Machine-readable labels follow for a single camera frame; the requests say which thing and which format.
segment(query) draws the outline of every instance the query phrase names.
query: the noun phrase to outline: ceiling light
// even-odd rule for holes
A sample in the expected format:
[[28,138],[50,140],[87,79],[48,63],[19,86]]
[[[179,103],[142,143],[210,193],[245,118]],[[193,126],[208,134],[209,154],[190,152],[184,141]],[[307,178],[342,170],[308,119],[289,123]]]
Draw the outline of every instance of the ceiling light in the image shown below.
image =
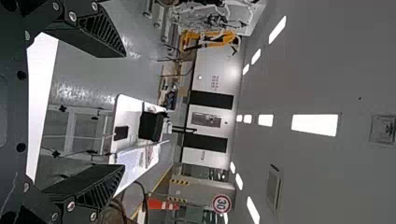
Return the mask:
[[274,122],[274,115],[259,115],[259,125],[272,127]]
[[240,190],[242,190],[242,188],[244,187],[244,181],[242,181],[242,178],[239,174],[236,174],[235,181],[236,181],[236,185],[238,186],[238,188]]
[[252,120],[253,120],[253,117],[251,115],[244,116],[244,123],[251,123]]
[[230,163],[230,170],[233,174],[235,174],[236,167],[235,164],[233,164],[233,162]]
[[282,20],[277,24],[274,28],[273,32],[271,32],[270,37],[268,38],[268,43],[271,44],[277,36],[282,32],[282,30],[286,27],[286,16],[282,18]]
[[247,74],[249,67],[250,67],[250,64],[245,65],[244,70],[242,70],[242,76]]
[[254,224],[260,223],[260,214],[250,197],[247,197],[247,210],[253,218]]
[[238,115],[238,116],[236,116],[236,122],[242,122],[242,119],[243,119],[244,117],[242,116],[242,115]]
[[253,65],[257,60],[260,59],[260,56],[262,56],[262,49],[258,49],[256,53],[253,55],[251,58],[251,65]]
[[337,126],[336,114],[293,115],[291,122],[291,129],[294,131],[327,136],[336,136]]

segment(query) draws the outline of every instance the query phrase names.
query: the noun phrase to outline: gray floor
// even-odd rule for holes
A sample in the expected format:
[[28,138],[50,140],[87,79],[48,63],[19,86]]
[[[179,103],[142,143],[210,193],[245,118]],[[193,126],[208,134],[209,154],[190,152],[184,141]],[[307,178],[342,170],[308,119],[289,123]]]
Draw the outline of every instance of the gray floor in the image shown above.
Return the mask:
[[[60,42],[49,96],[50,104],[111,109],[115,96],[119,93],[156,104],[162,65],[150,58],[161,58],[166,52],[160,42],[160,31],[152,26],[152,21],[142,16],[144,2],[112,0],[104,4],[124,41],[128,52],[126,59],[97,59]],[[190,79],[185,78],[184,82],[188,85]],[[176,112],[171,114],[175,124],[184,123],[186,108],[180,99]],[[65,129],[65,121],[66,118],[48,116],[46,130],[61,133]],[[91,130],[89,126],[87,125],[86,131]],[[163,145],[160,162],[139,178],[147,190],[154,188],[173,165],[174,159],[178,161],[177,136],[173,134],[166,137],[171,143]],[[36,184],[43,189],[62,180],[59,175],[73,175],[89,166],[90,164],[84,161],[55,160],[52,157],[41,156]],[[141,197],[140,189],[136,186],[126,190],[124,204],[128,215],[131,215],[141,203]]]
[[49,101],[52,104],[112,108],[116,94],[156,103],[165,56],[160,30],[144,18],[145,1],[112,0],[103,4],[114,21],[128,57],[97,59],[63,42],[58,48]]

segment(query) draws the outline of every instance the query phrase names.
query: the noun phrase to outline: white table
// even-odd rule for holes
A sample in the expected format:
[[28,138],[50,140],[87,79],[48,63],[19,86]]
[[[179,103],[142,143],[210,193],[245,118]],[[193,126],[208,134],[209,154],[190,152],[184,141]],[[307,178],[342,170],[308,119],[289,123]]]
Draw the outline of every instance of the white table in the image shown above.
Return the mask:
[[[116,195],[130,186],[137,178],[156,165],[160,158],[161,144],[154,144],[148,140],[137,138],[140,126],[140,116],[143,110],[154,113],[165,112],[166,109],[135,98],[120,94],[116,99],[114,110],[113,133],[118,126],[128,126],[128,137],[119,141],[112,141],[110,147],[109,164],[125,165],[125,174],[117,189]],[[152,149],[151,162],[147,156]]]
[[[59,107],[59,105],[50,105],[49,110],[59,111]],[[113,111],[69,106],[65,112],[68,113],[69,116],[66,135],[47,135],[47,137],[65,138],[64,151],[60,151],[61,156],[71,154],[73,153],[72,147],[73,137],[75,137],[74,129],[76,127],[76,116],[83,114],[99,117],[98,128],[96,131],[98,134],[96,135],[95,140],[95,143],[98,141],[99,144],[97,144],[98,148],[95,149],[100,151],[102,155],[107,153],[111,153],[111,155],[108,157],[94,157],[89,154],[76,154],[67,158],[93,161],[102,164],[125,165],[125,174],[116,192],[116,195],[118,195],[136,181],[137,178],[159,162],[161,144],[168,142],[160,140],[160,143],[154,143],[149,140],[138,139],[140,117],[143,110],[153,113],[166,111],[166,109],[161,106],[146,103],[123,94],[117,96]],[[107,127],[107,122],[102,123],[100,120],[107,120],[108,118],[113,119],[111,133],[115,133],[116,127],[128,126],[126,138],[115,141],[113,137],[114,135],[108,135],[108,133],[104,131]],[[166,130],[167,127],[164,125],[163,133],[167,133]],[[110,141],[109,148],[103,148],[105,139]],[[51,152],[47,150],[41,150],[41,154],[51,156]]]

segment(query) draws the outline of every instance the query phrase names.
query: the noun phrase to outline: red and white sign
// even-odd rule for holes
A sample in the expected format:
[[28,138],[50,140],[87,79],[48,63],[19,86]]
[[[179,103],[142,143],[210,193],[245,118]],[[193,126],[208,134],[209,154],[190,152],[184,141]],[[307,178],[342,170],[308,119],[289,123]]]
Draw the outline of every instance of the red and white sign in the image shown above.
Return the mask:
[[227,195],[220,194],[213,199],[213,209],[219,214],[228,213],[231,210],[231,199]]

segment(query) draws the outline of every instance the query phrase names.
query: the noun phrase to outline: black panel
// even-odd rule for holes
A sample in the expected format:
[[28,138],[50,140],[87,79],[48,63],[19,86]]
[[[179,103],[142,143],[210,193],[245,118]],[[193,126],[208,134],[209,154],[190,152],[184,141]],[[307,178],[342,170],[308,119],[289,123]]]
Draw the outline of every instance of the black panel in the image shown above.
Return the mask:
[[233,95],[207,91],[191,91],[190,104],[231,110],[233,109]]
[[227,138],[186,133],[184,135],[183,147],[193,147],[209,151],[226,153],[227,142]]

